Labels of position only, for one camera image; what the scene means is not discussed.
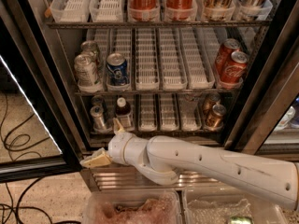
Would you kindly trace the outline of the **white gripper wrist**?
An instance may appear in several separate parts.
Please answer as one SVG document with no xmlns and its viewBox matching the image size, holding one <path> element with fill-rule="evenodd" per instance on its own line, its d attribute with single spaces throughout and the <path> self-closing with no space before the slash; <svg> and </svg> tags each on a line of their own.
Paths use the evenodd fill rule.
<svg viewBox="0 0 299 224">
<path fill-rule="evenodd" d="M 126 132 L 117 118 L 113 119 L 113 131 L 115 135 L 108 143 L 108 152 L 104 148 L 98 149 L 91 156 L 86 157 L 80 162 L 82 167 L 96 168 L 107 166 L 112 161 L 123 165 L 129 164 L 125 159 L 125 149 L 129 142 L 135 139 L 135 135 Z"/>
</svg>

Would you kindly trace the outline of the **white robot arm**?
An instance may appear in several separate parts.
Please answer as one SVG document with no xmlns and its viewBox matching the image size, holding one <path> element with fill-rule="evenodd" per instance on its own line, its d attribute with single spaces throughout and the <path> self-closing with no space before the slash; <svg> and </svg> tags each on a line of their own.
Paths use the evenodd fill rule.
<svg viewBox="0 0 299 224">
<path fill-rule="evenodd" d="M 159 185 L 173 185 L 182 170 L 199 172 L 242 189 L 284 208 L 299 210 L 299 173 L 296 162 L 199 146 L 177 138 L 157 135 L 140 138 L 113 120 L 114 137 L 80 164 L 86 168 L 115 162 L 132 165 Z"/>
</svg>

